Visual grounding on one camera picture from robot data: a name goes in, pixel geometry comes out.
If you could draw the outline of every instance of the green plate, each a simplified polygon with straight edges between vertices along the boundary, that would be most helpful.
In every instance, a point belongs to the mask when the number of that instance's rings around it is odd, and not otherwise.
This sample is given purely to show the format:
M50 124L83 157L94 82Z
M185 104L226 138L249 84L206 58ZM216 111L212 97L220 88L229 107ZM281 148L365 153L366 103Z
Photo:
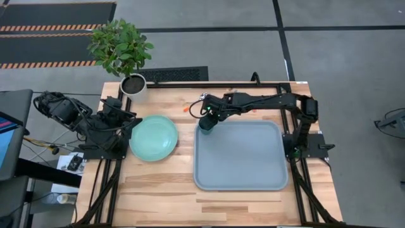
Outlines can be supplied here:
M166 158L174 150L177 139L176 125L169 118L152 115L132 129L129 145L139 159L155 162Z

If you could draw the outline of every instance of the wooden table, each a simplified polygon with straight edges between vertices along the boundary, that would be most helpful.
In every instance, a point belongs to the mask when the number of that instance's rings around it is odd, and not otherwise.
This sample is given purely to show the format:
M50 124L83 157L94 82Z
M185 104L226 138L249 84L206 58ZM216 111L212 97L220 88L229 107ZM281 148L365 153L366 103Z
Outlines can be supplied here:
M307 83L291 82L290 85L292 92L310 96ZM118 97L118 88L117 82L105 83L101 97ZM277 93L273 88L149 89L149 101L146 104L132 104L131 111L136 112L138 117L164 115L173 120L178 129L178 144L168 158L152 163L140 161L128 149L121 167L114 226L300 224L291 173L289 183L282 191L208 192L194 184L194 130L197 120L184 112L184 108L204 92L222 97L224 93L231 91L246 92L253 96ZM288 118L290 129L293 129L290 116ZM273 120L282 129L280 110L251 111L230 119ZM318 123L313 124L311 131L318 130ZM329 168L316 158L307 159L307 162L316 197L333 217L342 220ZM79 218L88 209L98 163L97 160L92 160L85 166L77 200ZM97 180L95 196L98 195L101 176L102 171ZM303 192L302 195L306 217L310 221L308 199ZM104 202L101 221L106 220L108 202L109 196Z

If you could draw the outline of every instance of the floor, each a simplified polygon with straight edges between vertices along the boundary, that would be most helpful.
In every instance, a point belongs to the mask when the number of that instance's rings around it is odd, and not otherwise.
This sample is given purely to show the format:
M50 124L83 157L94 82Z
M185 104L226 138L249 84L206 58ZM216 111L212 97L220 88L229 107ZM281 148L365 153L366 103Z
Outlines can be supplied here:
M10 3L56 0L11 0ZM283 0L285 27L405 25L404 1ZM119 0L115 18L139 28L277 26L267 0ZM344 220L348 224L403 227L405 224L405 142L385 136L373 121L405 107L405 30L286 32L297 81L308 81L320 104L320 124ZM287 80L277 31L146 34L155 45L146 68L208 66L210 80ZM99 94L118 80L100 67L0 70L0 91L30 88ZM97 96L73 96L97 107ZM66 132L31 109L32 137L53 141ZM73 140L67 132L58 142ZM34 154L23 148L22 157ZM46 151L46 160L57 159ZM39 213L33 227L66 225L73 208Z

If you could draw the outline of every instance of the soil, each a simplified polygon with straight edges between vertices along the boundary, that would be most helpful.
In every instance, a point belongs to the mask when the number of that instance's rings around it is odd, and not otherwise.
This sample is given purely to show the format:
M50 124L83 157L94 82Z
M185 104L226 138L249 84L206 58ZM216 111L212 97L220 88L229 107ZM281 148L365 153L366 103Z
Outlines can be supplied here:
M127 94L137 94L140 92L145 86L145 81L140 76L131 76L127 77L122 84L122 89Z

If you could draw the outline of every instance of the tray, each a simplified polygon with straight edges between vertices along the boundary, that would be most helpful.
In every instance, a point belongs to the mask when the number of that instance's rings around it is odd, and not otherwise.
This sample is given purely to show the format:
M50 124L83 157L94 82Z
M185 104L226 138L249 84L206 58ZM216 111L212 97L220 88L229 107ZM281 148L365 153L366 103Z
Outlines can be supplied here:
M272 121L197 125L194 182L207 191L278 191L288 183L281 131Z

